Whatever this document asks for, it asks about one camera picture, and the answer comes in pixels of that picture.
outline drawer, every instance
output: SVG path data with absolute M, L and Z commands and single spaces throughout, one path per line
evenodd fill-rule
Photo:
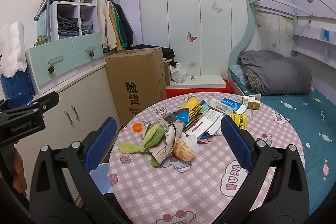
M 76 67 L 71 37 L 33 47 L 30 56 L 38 86 Z M 54 73 L 48 72 L 48 61 L 55 67 Z
M 104 55 L 100 32 L 73 37 L 72 45 L 77 67 Z M 90 51 L 93 52 L 93 57 L 89 56 Z

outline round table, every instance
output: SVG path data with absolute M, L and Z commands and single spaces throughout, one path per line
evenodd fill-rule
M 141 146 L 140 133 L 132 130 L 136 122 L 145 128 L 150 122 L 176 111 L 190 97 L 199 101 L 241 96 L 226 93 L 190 93 L 148 107 L 135 116 L 120 132 L 110 154 L 109 178 L 120 206 L 134 224 L 212 223 L 238 192 L 247 176 L 239 166 L 224 136 L 213 136 L 208 144 L 199 144 L 199 153 L 190 162 L 172 156 L 159 168 L 151 166 L 150 153 L 124 155 L 122 142 Z M 262 104 L 260 110 L 246 110 L 247 130 L 270 146 L 286 148 L 294 144 L 304 163 L 300 138 L 280 113 Z M 260 207 L 272 181 L 270 168 L 263 187 L 251 209 Z

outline pine cone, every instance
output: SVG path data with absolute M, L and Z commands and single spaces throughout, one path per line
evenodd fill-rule
M 50 66 L 50 67 L 48 68 L 48 72 L 49 72 L 50 74 L 53 74 L 53 73 L 55 72 L 55 67 L 54 67 L 54 66 Z

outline blue bedsheet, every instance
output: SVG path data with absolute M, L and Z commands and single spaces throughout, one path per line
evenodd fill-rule
M 255 94 L 231 77 L 246 95 Z M 314 88 L 308 95 L 262 96 L 261 101 L 289 119 L 301 139 L 312 214 L 336 181 L 336 106 Z

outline plaid pillow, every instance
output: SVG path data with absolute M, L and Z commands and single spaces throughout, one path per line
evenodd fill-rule
M 261 93 L 261 82 L 259 76 L 248 67 L 244 67 L 243 70 L 250 82 L 252 90 L 256 93 Z
M 233 72 L 235 76 L 237 76 L 240 83 L 242 83 L 245 86 L 249 84 L 249 80 L 246 77 L 246 75 L 244 75 L 243 67 L 241 65 L 232 65 L 229 69 Z

